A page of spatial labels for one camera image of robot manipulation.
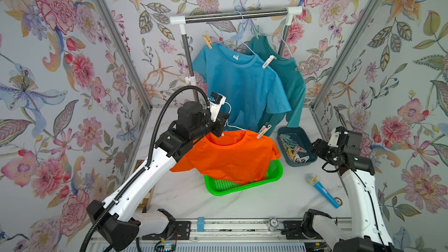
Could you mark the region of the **orange garment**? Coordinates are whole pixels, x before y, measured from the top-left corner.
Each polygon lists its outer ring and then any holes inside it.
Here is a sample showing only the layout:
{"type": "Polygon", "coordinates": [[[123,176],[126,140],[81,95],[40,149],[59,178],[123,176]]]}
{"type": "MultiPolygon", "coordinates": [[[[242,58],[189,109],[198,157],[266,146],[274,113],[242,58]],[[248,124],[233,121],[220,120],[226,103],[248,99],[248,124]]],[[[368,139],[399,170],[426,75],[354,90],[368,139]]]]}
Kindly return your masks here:
{"type": "Polygon", "coordinates": [[[170,169],[173,173],[196,169],[215,180],[246,185],[263,181],[270,163],[281,157],[276,143],[267,136],[258,138],[249,130],[208,134],[170,169]]]}

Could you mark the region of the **blue garment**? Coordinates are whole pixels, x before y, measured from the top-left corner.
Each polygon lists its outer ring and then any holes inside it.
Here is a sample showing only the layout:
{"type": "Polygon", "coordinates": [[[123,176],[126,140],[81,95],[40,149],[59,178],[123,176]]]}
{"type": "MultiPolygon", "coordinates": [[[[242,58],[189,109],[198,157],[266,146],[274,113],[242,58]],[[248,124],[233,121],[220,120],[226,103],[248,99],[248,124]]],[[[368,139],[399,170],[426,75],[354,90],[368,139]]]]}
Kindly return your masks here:
{"type": "Polygon", "coordinates": [[[192,62],[194,72],[208,93],[226,97],[232,106],[231,123],[258,131],[263,112],[280,114],[292,110],[280,77],[257,55],[240,54],[221,44],[204,46],[192,62]]]}

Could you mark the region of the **pale pink clothespin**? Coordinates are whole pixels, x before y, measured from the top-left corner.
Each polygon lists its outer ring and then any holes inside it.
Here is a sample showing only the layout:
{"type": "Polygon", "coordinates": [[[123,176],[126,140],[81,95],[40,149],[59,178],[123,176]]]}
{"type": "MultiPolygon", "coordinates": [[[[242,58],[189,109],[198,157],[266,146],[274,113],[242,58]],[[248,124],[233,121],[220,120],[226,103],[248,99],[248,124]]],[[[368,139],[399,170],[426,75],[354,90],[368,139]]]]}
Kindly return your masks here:
{"type": "Polygon", "coordinates": [[[265,134],[271,129],[272,125],[269,122],[266,122],[259,130],[257,139],[265,136],[265,134]]]}

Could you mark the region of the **beige yellow clothespin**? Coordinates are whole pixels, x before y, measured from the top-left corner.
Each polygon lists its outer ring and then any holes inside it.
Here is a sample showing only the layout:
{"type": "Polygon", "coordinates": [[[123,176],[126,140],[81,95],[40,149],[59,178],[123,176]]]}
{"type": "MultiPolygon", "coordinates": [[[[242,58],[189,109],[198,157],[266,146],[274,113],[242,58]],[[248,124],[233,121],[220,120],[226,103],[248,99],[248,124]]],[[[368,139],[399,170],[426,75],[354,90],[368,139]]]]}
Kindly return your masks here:
{"type": "Polygon", "coordinates": [[[212,49],[212,42],[211,42],[211,38],[210,38],[208,32],[205,32],[205,35],[203,35],[203,40],[204,40],[205,44],[207,45],[207,47],[209,49],[212,49]]]}

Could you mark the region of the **teal embroidered t-shirt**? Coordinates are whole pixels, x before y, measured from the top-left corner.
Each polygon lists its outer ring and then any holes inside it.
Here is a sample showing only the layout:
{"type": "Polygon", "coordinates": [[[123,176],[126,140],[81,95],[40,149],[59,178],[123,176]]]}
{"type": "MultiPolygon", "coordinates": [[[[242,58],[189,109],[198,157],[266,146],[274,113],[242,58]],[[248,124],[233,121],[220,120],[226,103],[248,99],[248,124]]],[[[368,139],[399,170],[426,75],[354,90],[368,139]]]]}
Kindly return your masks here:
{"type": "Polygon", "coordinates": [[[298,71],[295,59],[287,59],[280,56],[269,45],[268,38],[266,36],[252,38],[249,42],[249,46],[254,53],[264,60],[270,58],[271,56],[275,57],[269,64],[269,67],[273,69],[280,77],[285,94],[292,108],[290,112],[280,114],[263,112],[262,118],[259,121],[259,128],[262,128],[265,123],[271,125],[271,128],[265,133],[265,136],[267,137],[271,136],[275,130],[275,127],[282,122],[282,120],[287,121],[288,128],[298,128],[300,125],[305,100],[306,84],[302,74],[298,71]]]}

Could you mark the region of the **light blue wire hanger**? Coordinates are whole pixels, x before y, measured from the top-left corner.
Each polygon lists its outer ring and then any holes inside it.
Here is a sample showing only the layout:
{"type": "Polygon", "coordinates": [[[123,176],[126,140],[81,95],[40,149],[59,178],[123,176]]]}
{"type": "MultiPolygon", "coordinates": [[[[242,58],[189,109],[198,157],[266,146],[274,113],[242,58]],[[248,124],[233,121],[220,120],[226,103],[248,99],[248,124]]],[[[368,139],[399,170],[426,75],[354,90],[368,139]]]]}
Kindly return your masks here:
{"type": "Polygon", "coordinates": [[[252,54],[256,55],[256,53],[249,46],[249,42],[247,42],[247,43],[245,42],[245,33],[249,27],[250,20],[246,19],[240,11],[236,11],[236,13],[241,17],[241,22],[238,27],[237,33],[234,36],[232,36],[231,38],[223,40],[222,42],[219,42],[219,44],[224,46],[227,42],[240,43],[240,44],[246,46],[246,50],[248,50],[252,54]]]}

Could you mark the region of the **mint green clothespin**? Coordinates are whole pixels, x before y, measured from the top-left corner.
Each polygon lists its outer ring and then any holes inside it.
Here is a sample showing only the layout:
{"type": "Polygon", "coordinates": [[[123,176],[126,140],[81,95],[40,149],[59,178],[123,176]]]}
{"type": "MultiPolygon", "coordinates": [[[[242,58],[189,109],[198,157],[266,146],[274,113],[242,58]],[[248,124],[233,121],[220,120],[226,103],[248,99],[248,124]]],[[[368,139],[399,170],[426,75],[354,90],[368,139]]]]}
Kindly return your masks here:
{"type": "Polygon", "coordinates": [[[260,31],[260,29],[259,28],[253,28],[253,35],[254,35],[254,37],[256,38],[256,39],[260,39],[260,36],[262,35],[263,33],[260,31]]]}

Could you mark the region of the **mint green wire hanger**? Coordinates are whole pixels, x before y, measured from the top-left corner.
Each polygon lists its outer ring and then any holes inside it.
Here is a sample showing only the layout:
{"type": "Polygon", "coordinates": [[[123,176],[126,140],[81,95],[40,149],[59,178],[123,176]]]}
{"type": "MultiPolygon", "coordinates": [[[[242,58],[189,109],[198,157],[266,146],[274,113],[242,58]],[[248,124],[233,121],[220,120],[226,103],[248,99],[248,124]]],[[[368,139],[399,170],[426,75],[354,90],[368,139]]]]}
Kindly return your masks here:
{"type": "Polygon", "coordinates": [[[281,43],[279,45],[279,49],[278,49],[278,55],[283,57],[284,56],[284,51],[285,49],[287,49],[287,51],[289,52],[289,56],[290,58],[293,57],[293,53],[289,47],[289,44],[287,43],[287,39],[288,39],[288,35],[289,35],[289,29],[292,25],[292,21],[293,21],[293,15],[291,15],[289,13],[289,9],[287,8],[287,15],[286,15],[286,19],[285,19],[285,24],[283,26],[282,29],[282,34],[281,34],[281,43]]]}

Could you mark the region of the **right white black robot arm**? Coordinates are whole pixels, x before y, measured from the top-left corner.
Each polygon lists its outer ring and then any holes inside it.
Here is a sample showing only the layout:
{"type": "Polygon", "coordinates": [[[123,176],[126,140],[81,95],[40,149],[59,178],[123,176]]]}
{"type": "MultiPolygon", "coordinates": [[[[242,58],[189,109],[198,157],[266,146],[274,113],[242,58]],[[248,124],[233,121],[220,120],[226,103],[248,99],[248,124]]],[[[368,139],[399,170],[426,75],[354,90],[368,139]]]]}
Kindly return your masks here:
{"type": "Polygon", "coordinates": [[[311,153],[336,167],[351,210],[351,233],[340,229],[332,218],[308,210],[301,223],[302,235],[321,237],[332,252],[399,252],[382,218],[375,188],[372,161],[361,156],[362,135],[344,127],[332,130],[329,141],[316,140],[311,153]]]}

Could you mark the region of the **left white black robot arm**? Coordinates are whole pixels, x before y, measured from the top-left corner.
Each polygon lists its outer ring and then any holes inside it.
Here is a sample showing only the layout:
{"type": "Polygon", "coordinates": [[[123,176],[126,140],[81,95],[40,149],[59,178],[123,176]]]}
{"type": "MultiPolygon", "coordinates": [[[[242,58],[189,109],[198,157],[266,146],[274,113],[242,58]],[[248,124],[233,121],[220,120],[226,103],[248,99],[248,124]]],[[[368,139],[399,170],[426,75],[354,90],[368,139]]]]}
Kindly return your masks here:
{"type": "Polygon", "coordinates": [[[175,232],[175,218],[163,209],[136,213],[137,207],[165,173],[175,166],[194,144],[208,134],[220,137],[229,113],[221,111],[226,97],[213,92],[210,96],[199,87],[187,85],[175,91],[162,107],[156,120],[146,160],[112,194],[103,201],[93,200],[87,207],[92,227],[87,232],[80,250],[85,252],[95,232],[109,243],[107,251],[120,252],[135,239],[154,235],[168,239],[175,232]],[[193,90],[205,99],[201,104],[189,101],[177,111],[177,120],[159,134],[163,117],[175,97],[193,90]]]}

